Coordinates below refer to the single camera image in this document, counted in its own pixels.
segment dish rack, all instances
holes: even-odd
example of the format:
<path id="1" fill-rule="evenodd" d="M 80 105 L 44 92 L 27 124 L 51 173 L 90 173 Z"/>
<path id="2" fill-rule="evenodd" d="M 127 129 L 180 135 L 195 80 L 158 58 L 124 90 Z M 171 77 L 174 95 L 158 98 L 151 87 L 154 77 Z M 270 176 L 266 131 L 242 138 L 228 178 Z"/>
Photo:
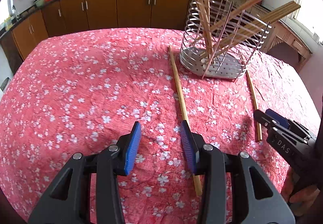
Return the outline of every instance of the dish rack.
<path id="1" fill-rule="evenodd" d="M 267 29 L 271 28 L 269 23 L 264 23 L 245 11 L 228 20 L 230 12 L 236 9 L 234 4 L 234 0 L 210 0 L 210 25 L 219 20 L 225 22 L 222 27 L 211 32 L 213 52 L 207 52 L 199 17 L 200 2 L 191 0 L 180 49 L 180 61 L 198 76 L 203 76 L 207 69 L 207 77 L 236 80 L 246 72 L 256 51 L 264 43 L 266 34 L 269 33 Z M 259 26 L 263 28 L 255 25 L 255 21 L 259 21 L 262 24 Z M 252 32 L 250 27 L 256 28 L 257 33 L 252 36 L 240 33 Z"/>

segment blue gripper pad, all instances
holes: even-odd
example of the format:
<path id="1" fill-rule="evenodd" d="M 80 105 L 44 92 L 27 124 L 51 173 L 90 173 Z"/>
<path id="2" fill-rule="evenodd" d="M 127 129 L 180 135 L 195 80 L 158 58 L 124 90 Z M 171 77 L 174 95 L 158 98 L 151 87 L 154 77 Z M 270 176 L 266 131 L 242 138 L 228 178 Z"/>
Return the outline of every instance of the blue gripper pad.
<path id="1" fill-rule="evenodd" d="M 275 111 L 271 109 L 267 109 L 265 112 L 266 115 L 271 116 L 274 120 L 276 120 L 281 126 L 283 126 L 286 129 L 289 129 L 289 123 L 286 118 L 283 116 L 279 115 Z"/>
<path id="2" fill-rule="evenodd" d="M 195 174 L 196 162 L 199 160 L 199 151 L 196 150 L 197 145 L 186 120 L 183 120 L 180 124 L 180 139 L 183 145 L 188 168 L 193 174 Z"/>
<path id="3" fill-rule="evenodd" d="M 124 165 L 124 172 L 126 176 L 132 171 L 133 166 L 135 164 L 135 159 L 137 155 L 137 150 L 139 146 L 139 142 L 141 139 L 141 126 L 138 121 L 132 127 L 131 133 L 129 135 L 129 145 L 126 151 L 126 161 Z"/>

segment silver screw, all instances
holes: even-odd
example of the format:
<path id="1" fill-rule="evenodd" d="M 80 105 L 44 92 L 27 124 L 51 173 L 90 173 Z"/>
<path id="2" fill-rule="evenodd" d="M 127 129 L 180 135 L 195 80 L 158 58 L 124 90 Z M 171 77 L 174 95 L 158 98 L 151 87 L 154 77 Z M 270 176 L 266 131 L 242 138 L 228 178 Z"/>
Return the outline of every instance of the silver screw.
<path id="1" fill-rule="evenodd" d="M 240 157 L 242 157 L 242 158 L 248 158 L 249 157 L 249 154 L 247 152 L 245 152 L 245 151 L 242 151 L 242 152 L 240 152 Z"/>
<path id="2" fill-rule="evenodd" d="M 212 146 L 211 144 L 204 144 L 204 145 L 203 145 L 203 148 L 204 148 L 205 150 L 212 150 L 212 149 L 213 149 L 213 146 Z"/>
<path id="3" fill-rule="evenodd" d="M 119 147 L 117 145 L 111 145 L 109 147 L 109 151 L 112 151 L 112 152 L 117 151 L 118 149 L 119 149 Z"/>
<path id="4" fill-rule="evenodd" d="M 81 153 L 75 153 L 74 155 L 73 155 L 73 158 L 74 159 L 80 159 L 82 157 L 82 154 Z"/>

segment human hand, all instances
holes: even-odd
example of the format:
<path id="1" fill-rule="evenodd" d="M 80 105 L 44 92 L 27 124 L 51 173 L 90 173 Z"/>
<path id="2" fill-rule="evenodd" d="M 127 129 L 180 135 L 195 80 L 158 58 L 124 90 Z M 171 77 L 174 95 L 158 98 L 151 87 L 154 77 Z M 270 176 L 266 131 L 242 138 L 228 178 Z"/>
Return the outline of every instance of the human hand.
<path id="1" fill-rule="evenodd" d="M 283 196 L 286 202 L 290 202 L 292 204 L 300 203 L 300 206 L 292 209 L 292 211 L 295 216 L 302 216 L 312 206 L 320 191 L 316 185 L 312 185 L 304 188 L 303 190 L 300 190 L 290 197 L 290 194 L 294 189 L 293 174 L 294 170 L 289 167 L 280 194 Z"/>

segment tablecloth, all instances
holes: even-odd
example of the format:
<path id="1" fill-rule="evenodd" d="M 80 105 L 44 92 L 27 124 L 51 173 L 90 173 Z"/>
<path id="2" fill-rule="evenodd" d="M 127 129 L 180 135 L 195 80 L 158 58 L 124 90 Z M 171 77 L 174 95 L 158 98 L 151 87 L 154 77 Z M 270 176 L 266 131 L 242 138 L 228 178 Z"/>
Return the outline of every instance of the tablecloth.
<path id="1" fill-rule="evenodd" d="M 23 218 L 72 154 L 98 153 L 139 121 L 134 169 L 118 177 L 126 222 L 196 222 L 200 198 L 180 144 L 167 51 L 168 45 L 179 50 L 181 39 L 173 30 L 96 30 L 49 38 L 33 50 L 0 103 L 0 187 Z M 265 141 L 255 141 L 246 77 L 201 80 L 178 55 L 176 61 L 192 131 L 223 152 L 247 151 L 280 190 L 288 164 Z M 319 115 L 291 66 L 257 53 L 249 72 L 261 110 L 271 108 L 317 133 Z M 230 179 L 227 188 L 230 219 Z M 93 222 L 94 200 L 91 189 Z"/>

